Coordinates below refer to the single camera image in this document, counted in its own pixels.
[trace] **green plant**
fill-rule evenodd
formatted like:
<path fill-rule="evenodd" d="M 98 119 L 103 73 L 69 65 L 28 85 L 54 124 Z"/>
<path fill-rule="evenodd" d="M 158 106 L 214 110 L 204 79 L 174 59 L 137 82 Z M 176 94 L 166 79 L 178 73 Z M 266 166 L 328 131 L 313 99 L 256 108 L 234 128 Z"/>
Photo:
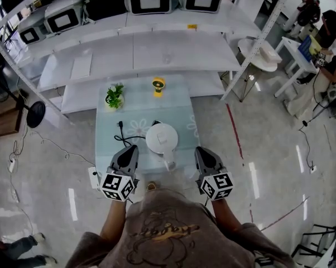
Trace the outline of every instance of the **green plant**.
<path fill-rule="evenodd" d="M 122 105 L 119 96 L 122 94 L 124 85 L 122 83 L 114 84 L 107 91 L 106 102 L 112 107 L 118 109 Z"/>

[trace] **backpack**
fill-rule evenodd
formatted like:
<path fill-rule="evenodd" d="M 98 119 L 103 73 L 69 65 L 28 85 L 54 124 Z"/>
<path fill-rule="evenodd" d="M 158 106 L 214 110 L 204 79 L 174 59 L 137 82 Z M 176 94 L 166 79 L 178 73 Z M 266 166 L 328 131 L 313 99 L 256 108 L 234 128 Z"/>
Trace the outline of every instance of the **backpack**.
<path fill-rule="evenodd" d="M 316 14 L 315 5 L 308 5 L 299 15 L 297 18 L 297 23 L 300 26 L 306 26 Z"/>

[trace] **white electric kettle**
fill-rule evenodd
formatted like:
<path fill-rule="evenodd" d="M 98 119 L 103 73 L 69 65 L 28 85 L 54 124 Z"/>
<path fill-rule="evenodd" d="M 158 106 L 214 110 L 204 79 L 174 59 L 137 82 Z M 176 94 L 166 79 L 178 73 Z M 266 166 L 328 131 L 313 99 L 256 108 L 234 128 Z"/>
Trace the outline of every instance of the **white electric kettle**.
<path fill-rule="evenodd" d="M 168 171 L 176 168 L 173 151 L 178 144 L 178 134 L 172 126 L 164 123 L 153 125 L 147 131 L 146 143 L 152 152 L 163 155 Z"/>

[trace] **electrical outlet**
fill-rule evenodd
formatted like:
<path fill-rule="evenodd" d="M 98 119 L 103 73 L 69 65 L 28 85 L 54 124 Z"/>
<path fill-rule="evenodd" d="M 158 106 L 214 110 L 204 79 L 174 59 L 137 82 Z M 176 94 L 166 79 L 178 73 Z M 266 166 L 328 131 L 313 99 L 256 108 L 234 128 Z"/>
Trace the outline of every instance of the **electrical outlet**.
<path fill-rule="evenodd" d="M 13 170 L 14 170 L 14 165 L 16 164 L 16 159 L 12 159 L 12 160 L 10 160 L 10 162 L 9 162 L 9 171 L 12 173 L 13 172 Z"/>
<path fill-rule="evenodd" d="M 311 174 L 317 171 L 317 166 L 313 166 L 313 168 L 310 169 Z"/>

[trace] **glass table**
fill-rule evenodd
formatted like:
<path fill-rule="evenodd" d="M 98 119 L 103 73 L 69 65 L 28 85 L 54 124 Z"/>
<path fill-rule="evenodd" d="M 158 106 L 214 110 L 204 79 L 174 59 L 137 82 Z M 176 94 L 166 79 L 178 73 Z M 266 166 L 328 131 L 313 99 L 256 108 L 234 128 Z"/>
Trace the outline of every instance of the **glass table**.
<path fill-rule="evenodd" d="M 194 151 L 200 145 L 198 130 L 188 88 L 183 76 L 179 74 L 160 76 L 165 79 L 163 97 L 153 96 L 154 76 L 123 79 L 103 83 L 99 91 L 99 101 L 96 116 L 96 168 L 105 173 L 114 154 L 124 148 L 122 141 L 114 139 L 121 136 L 118 122 L 123 122 L 123 137 L 145 136 L 154 120 L 173 126 L 178 133 L 178 145 L 174 151 L 177 168 L 195 167 Z M 115 112 L 110 112 L 105 104 L 108 88 L 116 83 L 124 85 L 123 106 Z M 139 173 L 167 172 L 163 158 L 151 152 L 145 139 L 128 140 L 136 144 L 140 152 L 138 158 Z"/>

